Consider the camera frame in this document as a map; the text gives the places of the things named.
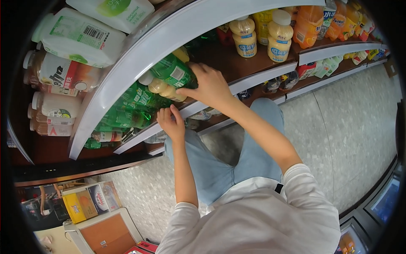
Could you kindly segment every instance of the cardboard box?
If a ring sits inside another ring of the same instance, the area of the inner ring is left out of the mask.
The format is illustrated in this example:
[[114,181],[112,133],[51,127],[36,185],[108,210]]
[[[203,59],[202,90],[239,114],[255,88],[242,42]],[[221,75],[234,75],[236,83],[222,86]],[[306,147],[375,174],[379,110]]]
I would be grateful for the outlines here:
[[123,207],[113,181],[98,183],[88,187],[88,190],[98,214]]
[[87,190],[62,196],[74,224],[97,216],[97,210]]

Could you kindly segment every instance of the person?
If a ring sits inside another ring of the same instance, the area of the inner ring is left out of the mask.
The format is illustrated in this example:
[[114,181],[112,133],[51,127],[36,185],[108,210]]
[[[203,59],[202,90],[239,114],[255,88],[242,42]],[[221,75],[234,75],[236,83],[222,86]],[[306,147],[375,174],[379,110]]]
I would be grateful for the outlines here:
[[[267,98],[248,108],[221,72],[202,63],[189,66],[199,87],[177,93],[235,120],[245,129],[244,142],[232,167],[185,130],[173,105],[160,109],[177,204],[156,253],[334,253],[341,236],[338,211],[284,136],[280,108]],[[201,217],[198,200],[212,211]]]

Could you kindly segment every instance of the bottle cap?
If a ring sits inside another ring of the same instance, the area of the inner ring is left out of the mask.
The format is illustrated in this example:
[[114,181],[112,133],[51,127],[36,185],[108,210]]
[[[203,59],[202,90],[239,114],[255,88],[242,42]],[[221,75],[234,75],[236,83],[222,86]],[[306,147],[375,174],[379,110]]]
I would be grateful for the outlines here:
[[290,14],[287,11],[276,9],[272,12],[272,20],[282,26],[290,25]]
[[40,95],[40,92],[34,92],[34,96],[32,97],[32,109],[37,109],[37,102]]
[[41,40],[41,32],[42,28],[54,17],[52,13],[48,13],[45,17],[41,20],[38,24],[37,28],[35,29],[34,33],[32,34],[31,41],[39,42]]
[[37,43],[37,46],[35,47],[36,50],[40,50],[42,46],[42,41]]
[[24,69],[28,69],[28,63],[30,62],[30,57],[31,55],[34,53],[33,50],[30,50],[27,52],[26,57],[24,57],[24,61],[23,61],[23,68]]
[[30,120],[30,131],[34,131],[35,129],[34,129],[34,119],[31,119]]
[[145,72],[139,79],[138,82],[142,85],[149,85],[153,80],[152,73],[150,71]]
[[237,18],[236,20],[246,20],[246,19],[248,19],[248,15],[247,15],[247,16],[239,17],[239,18]]

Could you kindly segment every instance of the white long-sleeve shirt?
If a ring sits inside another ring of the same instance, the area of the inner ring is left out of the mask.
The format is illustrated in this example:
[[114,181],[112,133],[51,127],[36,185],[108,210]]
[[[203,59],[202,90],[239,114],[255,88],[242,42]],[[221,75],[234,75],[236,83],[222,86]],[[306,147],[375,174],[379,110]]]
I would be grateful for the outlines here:
[[240,182],[203,217],[195,205],[178,203],[156,253],[334,253],[341,236],[338,211],[309,168],[290,167],[283,182],[282,195],[273,179]]

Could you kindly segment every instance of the orange juice bottle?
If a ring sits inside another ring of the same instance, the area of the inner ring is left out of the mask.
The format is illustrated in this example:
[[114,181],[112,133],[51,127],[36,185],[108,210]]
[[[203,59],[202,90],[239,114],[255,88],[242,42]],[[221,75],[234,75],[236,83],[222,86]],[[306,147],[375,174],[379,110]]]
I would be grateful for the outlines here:
[[293,41],[301,48],[314,45],[323,24],[323,6],[301,6],[293,30]]
[[332,41],[337,39],[338,35],[343,29],[347,15],[347,0],[335,0],[334,2],[335,5],[337,5],[337,10],[334,14],[333,21],[331,22],[331,25],[324,36],[326,38],[330,38]]
[[354,29],[359,21],[359,12],[350,4],[347,4],[346,22],[343,29],[341,29],[338,38],[340,41],[348,40],[348,37],[354,34]]

